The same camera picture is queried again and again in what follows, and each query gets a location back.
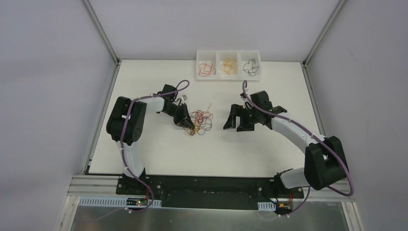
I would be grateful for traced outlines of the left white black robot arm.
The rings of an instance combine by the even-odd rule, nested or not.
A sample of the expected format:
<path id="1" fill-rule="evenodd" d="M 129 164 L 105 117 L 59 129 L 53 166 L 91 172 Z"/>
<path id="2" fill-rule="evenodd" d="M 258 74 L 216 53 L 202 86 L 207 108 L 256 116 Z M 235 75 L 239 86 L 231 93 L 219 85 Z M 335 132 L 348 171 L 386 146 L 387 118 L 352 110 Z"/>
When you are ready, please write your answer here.
<path id="1" fill-rule="evenodd" d="M 142 179 L 145 167 L 138 153 L 144 120 L 148 114 L 164 113 L 173 118 L 176 126 L 194 129 L 186 103 L 176 102 L 179 89 L 165 84 L 163 89 L 149 96 L 134 100 L 120 96 L 117 98 L 109 116 L 106 131 L 119 148 L 123 174 L 117 186 L 117 193 L 123 194 L 129 190 L 134 194 L 146 191 L 147 182 Z"/>

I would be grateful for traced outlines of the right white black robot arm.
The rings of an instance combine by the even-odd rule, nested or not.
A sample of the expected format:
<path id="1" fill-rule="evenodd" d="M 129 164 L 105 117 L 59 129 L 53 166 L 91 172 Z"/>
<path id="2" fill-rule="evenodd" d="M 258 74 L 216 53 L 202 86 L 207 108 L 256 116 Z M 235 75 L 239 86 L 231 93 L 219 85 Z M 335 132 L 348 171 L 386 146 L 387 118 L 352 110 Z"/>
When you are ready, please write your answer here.
<path id="1" fill-rule="evenodd" d="M 299 126 L 281 106 L 273 106 L 263 90 L 245 96 L 243 105 L 232 104 L 223 129 L 234 128 L 237 132 L 253 131 L 255 124 L 266 126 L 298 147 L 305 155 L 304 167 L 278 173 L 273 191 L 285 197 L 293 188 L 310 186 L 315 190 L 326 188 L 347 177 L 347 162 L 341 141 L 335 137 L 314 135 Z"/>

